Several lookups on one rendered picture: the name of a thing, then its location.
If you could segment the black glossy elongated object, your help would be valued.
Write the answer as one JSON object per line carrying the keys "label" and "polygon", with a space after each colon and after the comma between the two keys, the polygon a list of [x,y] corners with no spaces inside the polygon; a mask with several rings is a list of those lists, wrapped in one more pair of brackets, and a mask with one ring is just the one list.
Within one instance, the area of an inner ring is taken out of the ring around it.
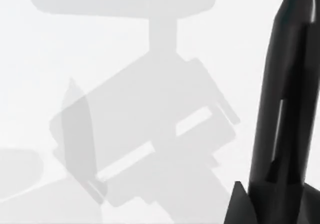
{"label": "black glossy elongated object", "polygon": [[258,224],[297,224],[320,90],[320,0],[283,0],[273,20],[248,195]]}

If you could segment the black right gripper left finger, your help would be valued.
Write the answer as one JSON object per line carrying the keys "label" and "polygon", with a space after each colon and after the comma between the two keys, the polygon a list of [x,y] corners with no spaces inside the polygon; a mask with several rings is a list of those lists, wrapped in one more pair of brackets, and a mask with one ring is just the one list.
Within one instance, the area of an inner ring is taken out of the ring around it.
{"label": "black right gripper left finger", "polygon": [[235,181],[223,224],[251,224],[251,202],[240,181]]}

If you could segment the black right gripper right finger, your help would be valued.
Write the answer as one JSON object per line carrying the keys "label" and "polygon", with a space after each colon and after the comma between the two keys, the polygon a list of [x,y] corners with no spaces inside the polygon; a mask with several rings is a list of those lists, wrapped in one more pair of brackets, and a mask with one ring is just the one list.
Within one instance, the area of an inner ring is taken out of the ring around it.
{"label": "black right gripper right finger", "polygon": [[320,190],[305,184],[301,224],[320,224]]}

